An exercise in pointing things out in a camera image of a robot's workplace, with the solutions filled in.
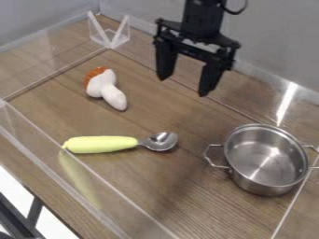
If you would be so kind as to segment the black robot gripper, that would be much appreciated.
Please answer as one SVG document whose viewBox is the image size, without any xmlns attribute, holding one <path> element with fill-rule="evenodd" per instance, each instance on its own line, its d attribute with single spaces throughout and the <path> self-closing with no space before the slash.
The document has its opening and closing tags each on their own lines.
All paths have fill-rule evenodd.
<svg viewBox="0 0 319 239">
<path fill-rule="evenodd" d="M 186 0 L 182 21 L 156 19 L 156 71 L 160 80 L 175 72 L 180 54 L 206 62 L 198 94 L 208 95 L 216 89 L 224 70 L 232 68 L 238 41 L 220 32 L 224 14 L 238 15 L 242 9 L 231 10 L 227 0 Z"/>
</svg>

